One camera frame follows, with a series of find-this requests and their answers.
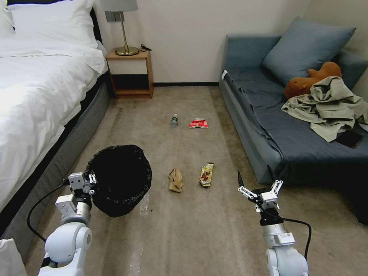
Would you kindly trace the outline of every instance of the red snack wrapper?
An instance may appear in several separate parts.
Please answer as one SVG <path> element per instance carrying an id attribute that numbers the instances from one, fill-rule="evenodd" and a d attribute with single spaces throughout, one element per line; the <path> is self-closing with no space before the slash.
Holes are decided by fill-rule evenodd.
<path id="1" fill-rule="evenodd" d="M 196 118 L 189 124 L 189 128 L 208 128 L 208 125 L 205 119 Z"/>

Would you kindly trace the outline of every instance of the sofa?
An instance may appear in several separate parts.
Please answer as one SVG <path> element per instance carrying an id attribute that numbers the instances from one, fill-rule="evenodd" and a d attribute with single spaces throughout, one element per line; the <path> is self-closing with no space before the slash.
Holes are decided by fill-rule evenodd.
<path id="1" fill-rule="evenodd" d="M 230 34 L 225 40 L 219 88 L 257 181 L 270 184 L 276 177 L 285 184 L 354 183 L 366 189 L 366 131 L 356 124 L 354 131 L 363 139 L 351 149 L 335 141 L 327 143 L 310 129 L 310 123 L 281 110 L 286 102 L 284 85 L 262 66 L 280 37 Z M 333 61 L 350 89 L 368 64 L 344 50 Z"/>

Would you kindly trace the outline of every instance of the lamp shade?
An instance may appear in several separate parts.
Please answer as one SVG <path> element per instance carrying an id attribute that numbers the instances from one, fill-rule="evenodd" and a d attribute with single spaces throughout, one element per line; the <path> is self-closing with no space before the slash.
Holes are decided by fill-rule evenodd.
<path id="1" fill-rule="evenodd" d="M 137 0 L 100 0 L 106 12 L 131 12 L 138 9 Z"/>

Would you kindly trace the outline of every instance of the brass lamp base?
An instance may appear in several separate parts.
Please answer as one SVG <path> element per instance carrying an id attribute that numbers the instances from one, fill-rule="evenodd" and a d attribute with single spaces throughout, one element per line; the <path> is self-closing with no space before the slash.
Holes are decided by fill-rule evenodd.
<path id="1" fill-rule="evenodd" d="M 131 47 L 131 46 L 128 46 L 128 47 L 119 47 L 119 48 L 117 48 L 115 50 L 115 53 L 118 56 L 133 56 L 135 54 L 138 54 L 139 53 L 139 50 L 138 50 L 138 48 Z"/>

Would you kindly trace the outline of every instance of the snack bar wrapper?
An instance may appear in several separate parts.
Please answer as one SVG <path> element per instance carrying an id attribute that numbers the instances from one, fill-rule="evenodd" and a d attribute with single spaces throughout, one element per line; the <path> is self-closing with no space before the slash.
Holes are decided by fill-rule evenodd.
<path id="1" fill-rule="evenodd" d="M 199 179 L 199 183 L 201 183 L 202 186 L 209 187 L 211 185 L 213 169 L 213 163 L 207 163 L 206 165 L 202 166 Z"/>
<path id="2" fill-rule="evenodd" d="M 208 128 L 208 124 L 205 119 L 196 118 L 195 120 L 191 121 L 189 128 Z"/>

